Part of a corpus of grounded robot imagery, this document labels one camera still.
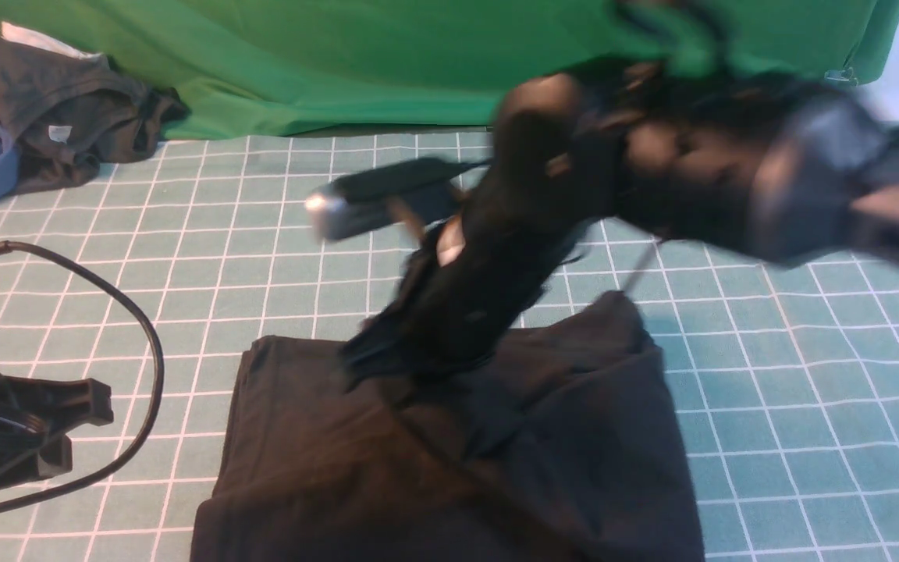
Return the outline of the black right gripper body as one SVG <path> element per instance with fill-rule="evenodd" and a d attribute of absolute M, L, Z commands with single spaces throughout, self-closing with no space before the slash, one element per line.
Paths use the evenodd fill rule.
<path fill-rule="evenodd" d="M 446 379 L 484 364 L 613 199 L 606 142 L 549 159 L 497 151 L 459 212 L 425 232 L 395 299 L 340 349 L 350 387 Z"/>

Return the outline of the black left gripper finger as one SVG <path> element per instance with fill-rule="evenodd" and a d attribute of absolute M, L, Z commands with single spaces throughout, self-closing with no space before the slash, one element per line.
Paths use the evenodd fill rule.
<path fill-rule="evenodd" d="M 74 429 L 114 421 L 112 391 L 95 379 L 52 381 L 8 377 L 0 429 Z"/>
<path fill-rule="evenodd" d="M 64 434 L 46 442 L 34 436 L 0 436 L 0 489 L 49 480 L 72 469 L 73 445 Z"/>

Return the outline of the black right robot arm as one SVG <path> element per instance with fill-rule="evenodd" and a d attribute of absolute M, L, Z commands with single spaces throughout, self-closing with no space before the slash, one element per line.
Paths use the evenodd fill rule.
<path fill-rule="evenodd" d="M 347 174 L 304 206 L 323 240 L 400 223 L 420 243 L 395 301 L 340 351 L 350 384 L 442 379 L 488 360 L 603 219 L 785 267 L 832 251 L 899 265 L 899 129 L 780 74 L 568 71 L 504 97 L 488 159 Z"/>

